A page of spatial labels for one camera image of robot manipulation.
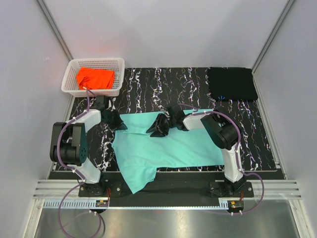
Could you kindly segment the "teal t shirt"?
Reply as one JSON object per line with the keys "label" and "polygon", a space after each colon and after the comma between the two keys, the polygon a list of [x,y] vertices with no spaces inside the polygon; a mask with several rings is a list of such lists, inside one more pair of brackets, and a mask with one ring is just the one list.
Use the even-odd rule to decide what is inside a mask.
{"label": "teal t shirt", "polygon": [[118,168],[133,194],[152,182],[159,168],[189,168],[224,165],[221,150],[205,129],[180,131],[166,137],[146,133],[158,112],[121,115],[126,130],[115,132],[112,148]]}

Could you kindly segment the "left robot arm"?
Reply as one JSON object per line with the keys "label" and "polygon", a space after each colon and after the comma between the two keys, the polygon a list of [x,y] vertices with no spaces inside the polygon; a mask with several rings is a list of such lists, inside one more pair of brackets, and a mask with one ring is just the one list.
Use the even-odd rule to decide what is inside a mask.
{"label": "left robot arm", "polygon": [[88,158],[87,132],[101,122],[111,130],[127,129],[115,109],[85,110],[73,119],[53,124],[50,146],[50,159],[90,184],[89,189],[95,196],[104,195],[107,184],[101,181],[101,171]]}

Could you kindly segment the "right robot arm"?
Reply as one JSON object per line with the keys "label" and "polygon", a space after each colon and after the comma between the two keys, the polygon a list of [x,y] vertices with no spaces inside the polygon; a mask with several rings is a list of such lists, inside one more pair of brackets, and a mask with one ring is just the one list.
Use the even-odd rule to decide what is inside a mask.
{"label": "right robot arm", "polygon": [[229,196],[237,196],[246,183],[240,156],[241,129],[236,122],[219,110],[185,114],[182,109],[169,108],[160,113],[147,129],[151,137],[165,137],[172,128],[181,131],[204,128],[213,143],[221,149],[224,160],[225,191]]}

